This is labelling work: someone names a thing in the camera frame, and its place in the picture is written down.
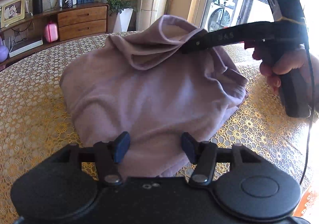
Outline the person's right hand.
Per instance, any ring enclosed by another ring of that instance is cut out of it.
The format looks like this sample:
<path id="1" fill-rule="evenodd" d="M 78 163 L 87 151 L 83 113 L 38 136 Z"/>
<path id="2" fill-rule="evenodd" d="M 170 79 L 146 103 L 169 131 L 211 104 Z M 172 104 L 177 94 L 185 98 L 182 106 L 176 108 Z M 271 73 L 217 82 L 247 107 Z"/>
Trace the person's right hand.
<path id="1" fill-rule="evenodd" d="M 311 75 L 305 48 L 300 46 L 294 51 L 286 52 L 273 66 L 268 65 L 262 59 L 262 55 L 267 52 L 268 50 L 265 47 L 254 46 L 252 57 L 255 60 L 262 60 L 260 73 L 266 77 L 267 84 L 272 88 L 273 92 L 279 94 L 279 88 L 281 86 L 280 75 L 284 75 L 292 69 L 298 69 L 307 84 L 307 102 L 310 104 L 312 100 Z"/>

